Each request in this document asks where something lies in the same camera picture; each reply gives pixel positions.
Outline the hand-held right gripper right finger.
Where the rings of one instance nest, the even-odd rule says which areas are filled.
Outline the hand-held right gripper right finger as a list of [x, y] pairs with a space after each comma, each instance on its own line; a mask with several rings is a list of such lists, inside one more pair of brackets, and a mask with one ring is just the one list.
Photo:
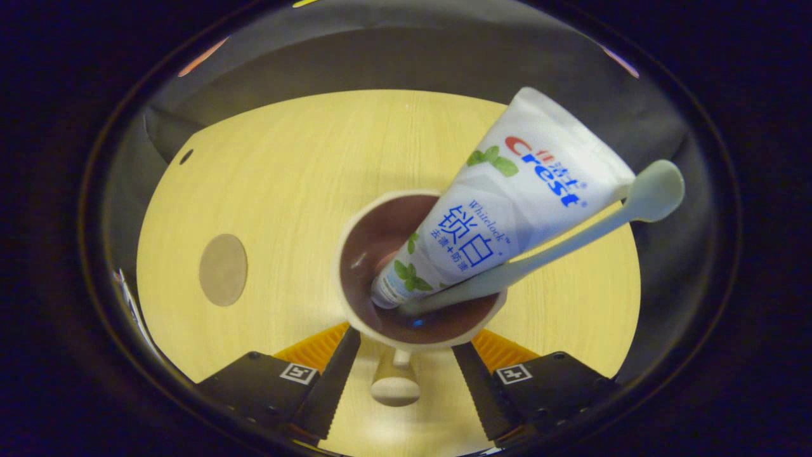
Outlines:
[[452, 348], [487, 439], [513, 445], [563, 427], [617, 390], [565, 351], [537, 355], [488, 330]]

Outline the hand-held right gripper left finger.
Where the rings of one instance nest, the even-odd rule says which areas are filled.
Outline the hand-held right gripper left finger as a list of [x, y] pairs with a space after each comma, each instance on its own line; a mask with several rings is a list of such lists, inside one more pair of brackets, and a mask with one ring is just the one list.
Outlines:
[[317, 445], [331, 430], [361, 341], [344, 322], [275, 355], [249, 351], [197, 386], [240, 418]]

